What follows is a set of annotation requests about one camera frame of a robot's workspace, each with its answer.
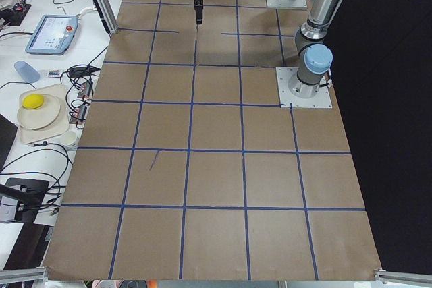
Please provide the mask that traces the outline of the yellow lemon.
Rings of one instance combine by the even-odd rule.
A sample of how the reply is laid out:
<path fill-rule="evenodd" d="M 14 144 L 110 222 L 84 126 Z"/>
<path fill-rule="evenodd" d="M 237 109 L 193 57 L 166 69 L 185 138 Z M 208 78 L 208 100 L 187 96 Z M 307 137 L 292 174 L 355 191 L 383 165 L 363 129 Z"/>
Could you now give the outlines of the yellow lemon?
<path fill-rule="evenodd" d="M 22 101 L 22 107 L 25 109 L 38 109 L 44 104 L 44 96 L 41 94 L 29 94 Z"/>

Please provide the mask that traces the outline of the small remote control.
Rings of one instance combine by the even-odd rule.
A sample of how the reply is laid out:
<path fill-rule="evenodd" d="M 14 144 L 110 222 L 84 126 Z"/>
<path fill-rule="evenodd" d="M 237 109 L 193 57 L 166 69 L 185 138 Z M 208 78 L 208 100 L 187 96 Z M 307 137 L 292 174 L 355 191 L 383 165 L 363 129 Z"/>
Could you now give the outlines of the small remote control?
<path fill-rule="evenodd" d="M 60 78 L 63 75 L 62 69 L 52 69 L 46 72 L 46 78 Z"/>

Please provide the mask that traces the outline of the translucent blue cup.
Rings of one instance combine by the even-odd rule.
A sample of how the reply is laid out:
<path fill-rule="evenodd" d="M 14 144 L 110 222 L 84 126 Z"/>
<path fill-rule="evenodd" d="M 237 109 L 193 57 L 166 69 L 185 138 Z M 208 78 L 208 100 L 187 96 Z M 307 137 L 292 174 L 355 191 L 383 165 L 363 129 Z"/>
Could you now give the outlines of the translucent blue cup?
<path fill-rule="evenodd" d="M 23 81 L 27 83 L 35 83 L 39 81 L 40 74 L 30 64 L 25 61 L 17 61 L 14 63 L 14 68 Z"/>

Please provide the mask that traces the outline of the white paper cup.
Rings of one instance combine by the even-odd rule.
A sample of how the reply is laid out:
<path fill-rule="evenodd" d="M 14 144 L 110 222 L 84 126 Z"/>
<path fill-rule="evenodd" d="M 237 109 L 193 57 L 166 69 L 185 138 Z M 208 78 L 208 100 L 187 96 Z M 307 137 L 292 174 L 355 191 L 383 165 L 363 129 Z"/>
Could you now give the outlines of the white paper cup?
<path fill-rule="evenodd" d="M 60 144 L 67 150 L 75 150 L 78 147 L 80 138 L 74 131 L 67 131 L 60 137 Z"/>

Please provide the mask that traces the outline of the beige plate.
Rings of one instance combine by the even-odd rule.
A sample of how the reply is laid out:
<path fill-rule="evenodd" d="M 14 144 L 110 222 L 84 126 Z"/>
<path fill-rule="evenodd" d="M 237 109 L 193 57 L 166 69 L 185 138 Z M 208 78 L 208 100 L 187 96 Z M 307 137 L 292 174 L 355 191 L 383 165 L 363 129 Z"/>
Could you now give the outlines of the beige plate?
<path fill-rule="evenodd" d="M 54 122 L 60 112 L 61 104 L 56 96 L 43 95 L 44 104 L 38 109 L 18 109 L 18 123 L 26 129 L 40 129 Z"/>

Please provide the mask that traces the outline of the beige tray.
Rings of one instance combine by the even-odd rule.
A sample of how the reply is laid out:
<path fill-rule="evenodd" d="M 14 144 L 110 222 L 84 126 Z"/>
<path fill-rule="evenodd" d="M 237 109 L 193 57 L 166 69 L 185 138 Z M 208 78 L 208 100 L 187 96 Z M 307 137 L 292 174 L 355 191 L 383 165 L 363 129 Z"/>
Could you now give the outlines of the beige tray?
<path fill-rule="evenodd" d="M 19 97 L 17 120 L 20 125 L 20 140 L 30 144 L 69 130 L 68 109 L 65 103 L 65 86 L 55 84 L 24 92 Z M 44 97 L 44 103 L 37 109 L 26 109 L 23 100 L 31 94 Z"/>

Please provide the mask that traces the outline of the brown paper table mat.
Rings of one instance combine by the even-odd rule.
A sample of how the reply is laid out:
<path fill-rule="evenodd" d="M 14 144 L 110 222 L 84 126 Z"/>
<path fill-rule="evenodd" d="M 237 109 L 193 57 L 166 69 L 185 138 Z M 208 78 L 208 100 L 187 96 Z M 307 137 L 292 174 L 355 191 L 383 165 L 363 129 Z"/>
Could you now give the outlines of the brown paper table mat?
<path fill-rule="evenodd" d="M 369 280 L 338 104 L 280 105 L 307 11 L 123 0 L 44 261 L 53 280 Z"/>

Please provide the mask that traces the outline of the blue teach pendant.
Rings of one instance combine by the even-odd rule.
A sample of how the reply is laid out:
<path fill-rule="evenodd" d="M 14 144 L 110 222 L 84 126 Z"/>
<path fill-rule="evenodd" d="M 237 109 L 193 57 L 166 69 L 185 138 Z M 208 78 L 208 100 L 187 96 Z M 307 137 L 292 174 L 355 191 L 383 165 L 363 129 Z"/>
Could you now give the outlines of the blue teach pendant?
<path fill-rule="evenodd" d="M 77 29 L 78 16 L 43 15 L 25 51 L 34 55 L 62 55 Z"/>

